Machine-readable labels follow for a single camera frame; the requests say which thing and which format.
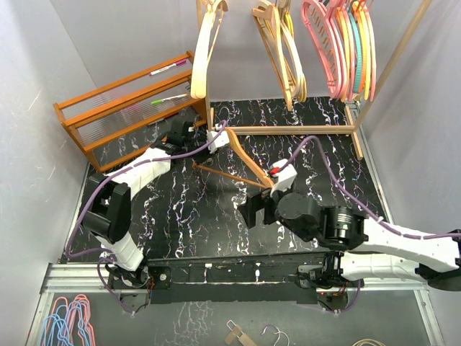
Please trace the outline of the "cream thin plastic hanger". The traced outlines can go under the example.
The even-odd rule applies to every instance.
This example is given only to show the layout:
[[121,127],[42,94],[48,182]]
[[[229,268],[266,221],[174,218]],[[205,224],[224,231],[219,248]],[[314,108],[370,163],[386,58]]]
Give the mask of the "cream thin plastic hanger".
[[[197,14],[201,14],[202,10],[205,9],[203,1],[196,1],[197,5]],[[202,99],[207,95],[207,70],[205,67],[205,43],[203,42],[205,38],[205,24],[203,24],[204,19],[203,14],[200,18],[200,31],[197,38],[197,44],[194,52],[194,62],[192,67],[192,79],[191,79],[191,89],[190,95],[194,99]]]

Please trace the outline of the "thick pink plastic hanger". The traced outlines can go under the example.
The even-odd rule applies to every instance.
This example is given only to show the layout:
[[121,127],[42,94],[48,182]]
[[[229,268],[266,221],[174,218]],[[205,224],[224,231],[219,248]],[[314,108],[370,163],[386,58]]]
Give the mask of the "thick pink plastic hanger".
[[343,38],[343,29],[345,24],[343,23],[342,16],[339,14],[341,9],[341,1],[325,1],[327,9],[327,19],[331,23],[331,28],[334,31],[336,38],[336,47],[339,57],[339,66],[341,67],[341,87],[339,91],[339,99],[342,102],[346,101],[347,88],[348,88],[348,67],[346,64],[346,47]]

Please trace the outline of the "yellow metal hanger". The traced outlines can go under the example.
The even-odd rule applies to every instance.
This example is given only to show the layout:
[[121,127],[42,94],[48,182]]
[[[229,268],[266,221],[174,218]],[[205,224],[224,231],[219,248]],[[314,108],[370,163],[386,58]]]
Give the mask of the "yellow metal hanger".
[[370,95],[368,98],[369,102],[372,102],[375,98],[376,91],[376,81],[377,81],[377,62],[376,62],[376,48],[375,48],[375,34],[372,25],[372,20],[370,16],[369,7],[367,1],[361,1],[361,7],[363,9],[365,18],[367,20],[369,35],[370,35],[370,62],[371,62],[371,72],[370,72]]

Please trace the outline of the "teal wire hanger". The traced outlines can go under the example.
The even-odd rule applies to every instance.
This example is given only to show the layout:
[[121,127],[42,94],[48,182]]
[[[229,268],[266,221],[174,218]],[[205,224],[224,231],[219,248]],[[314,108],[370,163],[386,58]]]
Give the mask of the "teal wire hanger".
[[365,82],[365,72],[366,72],[366,65],[367,65],[367,53],[365,47],[365,30],[364,30],[364,20],[361,17],[361,10],[359,9],[359,2],[353,1],[352,2],[352,9],[351,14],[354,17],[354,21],[356,22],[356,26],[358,29],[360,43],[356,44],[357,48],[357,64],[359,65],[356,70],[356,85],[357,88],[354,93],[359,94],[364,89],[364,82]]

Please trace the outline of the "orange plastic hanger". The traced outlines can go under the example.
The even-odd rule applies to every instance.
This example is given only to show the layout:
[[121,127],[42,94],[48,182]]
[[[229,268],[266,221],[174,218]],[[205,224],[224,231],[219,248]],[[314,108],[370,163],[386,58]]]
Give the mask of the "orange plastic hanger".
[[365,1],[359,1],[356,7],[356,13],[360,16],[362,22],[362,29],[364,31],[364,43],[362,44],[363,51],[366,55],[364,60],[366,61],[365,66],[365,78],[364,78],[364,99],[368,100],[370,96],[370,84],[371,84],[371,45],[370,45],[370,32],[368,27],[367,18],[364,11]]

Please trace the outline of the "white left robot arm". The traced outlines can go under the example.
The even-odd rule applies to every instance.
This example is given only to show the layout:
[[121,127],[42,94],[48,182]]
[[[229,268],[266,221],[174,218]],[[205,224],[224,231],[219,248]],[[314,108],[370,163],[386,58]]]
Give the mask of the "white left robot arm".
[[95,174],[89,180],[79,225],[101,243],[113,263],[124,269],[132,287],[148,281],[148,269],[141,265],[143,251],[130,235],[132,199],[152,181],[167,173],[178,159],[204,157],[212,152],[219,132],[195,130],[189,121],[175,120],[138,158],[109,174]]

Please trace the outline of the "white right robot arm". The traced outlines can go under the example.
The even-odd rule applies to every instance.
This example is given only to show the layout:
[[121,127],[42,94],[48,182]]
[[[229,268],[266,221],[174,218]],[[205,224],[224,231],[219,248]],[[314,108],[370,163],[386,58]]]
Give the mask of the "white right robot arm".
[[424,232],[376,221],[365,212],[343,206],[322,206],[290,190],[263,190],[247,195],[237,207],[247,227],[280,223],[303,241],[326,249],[320,267],[298,268],[300,280],[313,287],[361,285],[365,278],[414,280],[430,287],[460,290],[460,231]]

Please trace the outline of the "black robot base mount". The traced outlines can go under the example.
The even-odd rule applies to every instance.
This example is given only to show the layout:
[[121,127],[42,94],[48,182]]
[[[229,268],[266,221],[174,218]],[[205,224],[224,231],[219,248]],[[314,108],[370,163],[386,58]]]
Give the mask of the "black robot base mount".
[[295,301],[315,304],[319,289],[358,288],[345,279],[338,252],[290,252],[242,257],[145,259],[128,272],[106,265],[112,288],[146,290],[151,304],[190,301]]

